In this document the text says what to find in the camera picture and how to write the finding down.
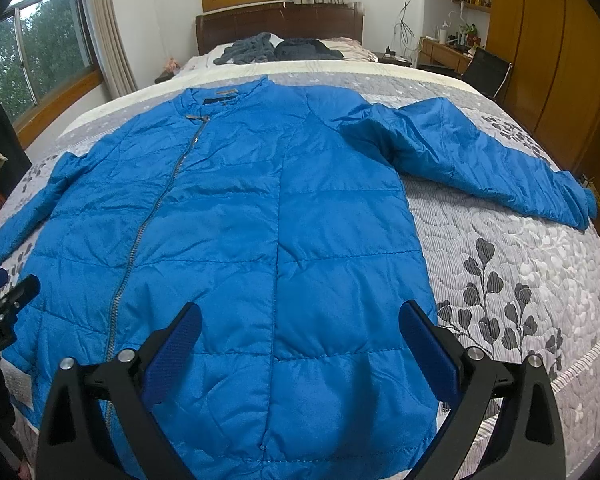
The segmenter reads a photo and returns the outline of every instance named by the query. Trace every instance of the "wooden headboard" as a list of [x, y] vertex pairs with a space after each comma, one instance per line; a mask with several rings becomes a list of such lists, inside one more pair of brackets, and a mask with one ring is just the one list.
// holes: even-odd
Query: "wooden headboard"
[[290, 2], [262, 4], [222, 10], [196, 17], [200, 55], [223, 43], [232, 43], [260, 32], [272, 32], [280, 38], [351, 38], [362, 43], [362, 13], [335, 4]]

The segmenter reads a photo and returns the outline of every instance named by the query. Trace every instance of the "zipper pull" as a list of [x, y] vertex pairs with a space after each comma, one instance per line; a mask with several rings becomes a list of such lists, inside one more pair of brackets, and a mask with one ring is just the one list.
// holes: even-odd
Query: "zipper pull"
[[208, 115], [197, 116], [197, 115], [186, 115], [186, 118], [190, 121], [202, 121], [203, 123], [208, 123], [210, 117]]

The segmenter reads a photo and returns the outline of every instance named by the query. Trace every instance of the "jacket collar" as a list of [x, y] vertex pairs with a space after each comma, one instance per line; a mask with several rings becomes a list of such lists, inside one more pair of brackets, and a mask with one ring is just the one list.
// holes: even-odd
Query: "jacket collar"
[[174, 101], [181, 115], [212, 116], [227, 112], [273, 83], [267, 76], [255, 81], [220, 88], [187, 88]]

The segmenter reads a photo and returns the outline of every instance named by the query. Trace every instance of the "bed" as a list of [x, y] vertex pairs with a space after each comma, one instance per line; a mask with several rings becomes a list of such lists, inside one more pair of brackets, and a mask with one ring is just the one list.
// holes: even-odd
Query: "bed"
[[[263, 74], [285, 85], [351, 88], [369, 102], [391, 107], [445, 96], [490, 136], [545, 158], [557, 169], [503, 110], [458, 80], [377, 63], [296, 61], [227, 66], [195, 70], [78, 118], [14, 190], [0, 211], [0, 227], [45, 186], [63, 152], [86, 153], [99, 138], [131, 117], [189, 86], [234, 85]], [[531, 351], [542, 356], [560, 409], [567, 471], [571, 472], [600, 444], [600, 238], [595, 229], [590, 226], [580, 232], [514, 214], [440, 184], [411, 176], [402, 180], [426, 259], [439, 324], [457, 334], [465, 346], [481, 346], [496, 359], [519, 362]], [[42, 227], [5, 261], [10, 284], [18, 279]], [[30, 403], [30, 379], [7, 363], [3, 369], [14, 397]], [[477, 466], [498, 409], [492, 401], [462, 466], [462, 476]], [[439, 421], [446, 412], [441, 405]], [[33, 460], [35, 431], [21, 417], [17, 431]]]
[[377, 62], [378, 57], [362, 47], [362, 26], [363, 15], [358, 4], [297, 6], [278, 2], [201, 14], [196, 17], [199, 55], [190, 58], [176, 76], [200, 68], [227, 66], [215, 65], [214, 60], [234, 41], [261, 32], [270, 34], [274, 48], [289, 38], [314, 38], [340, 51], [346, 61]]

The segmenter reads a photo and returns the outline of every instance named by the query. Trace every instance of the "wooden desk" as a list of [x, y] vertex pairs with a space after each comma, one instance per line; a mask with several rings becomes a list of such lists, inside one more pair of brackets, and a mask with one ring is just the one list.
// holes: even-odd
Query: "wooden desk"
[[418, 63], [437, 63], [463, 74], [469, 63], [471, 63], [471, 58], [458, 50], [439, 44], [437, 41], [422, 38], [422, 49], [418, 56]]

